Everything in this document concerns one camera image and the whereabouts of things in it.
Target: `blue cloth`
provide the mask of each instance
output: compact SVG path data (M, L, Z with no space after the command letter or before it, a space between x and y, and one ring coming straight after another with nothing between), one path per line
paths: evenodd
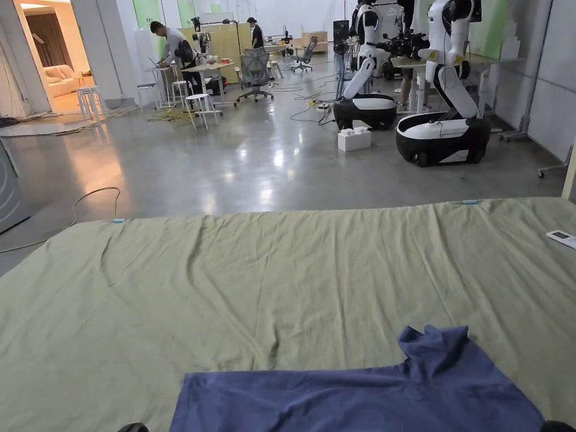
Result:
M536 407L468 327L407 327L398 342L397 366L188 374L170 432L540 430Z

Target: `sofa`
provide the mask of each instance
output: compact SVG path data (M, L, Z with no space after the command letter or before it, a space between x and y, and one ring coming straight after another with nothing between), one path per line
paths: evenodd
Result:
M52 97L62 96L78 90L78 78L81 72L74 72L68 65L48 66L43 68L44 79Z

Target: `white remote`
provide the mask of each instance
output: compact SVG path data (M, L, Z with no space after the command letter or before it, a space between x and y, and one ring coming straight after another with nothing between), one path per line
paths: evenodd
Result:
M562 243L563 245L576 250L576 237L559 230L552 231L546 235L552 240L556 240L558 243Z

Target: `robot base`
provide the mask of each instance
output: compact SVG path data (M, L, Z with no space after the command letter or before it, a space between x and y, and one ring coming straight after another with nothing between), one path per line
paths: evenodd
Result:
M334 104L334 118L338 129L352 129L352 122L360 120L373 129L387 130L396 121L396 102L384 94L357 94L353 99Z
M468 150L467 164L478 164L486 154L490 125L485 120L440 122L445 112L409 116L398 123L396 145L402 157L418 166L438 165L458 151Z

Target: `green bedsheet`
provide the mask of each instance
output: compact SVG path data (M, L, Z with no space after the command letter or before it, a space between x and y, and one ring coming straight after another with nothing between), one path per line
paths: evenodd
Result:
M467 324L576 425L576 233L562 199L91 222L0 279L6 432L168 430L186 372L350 369Z

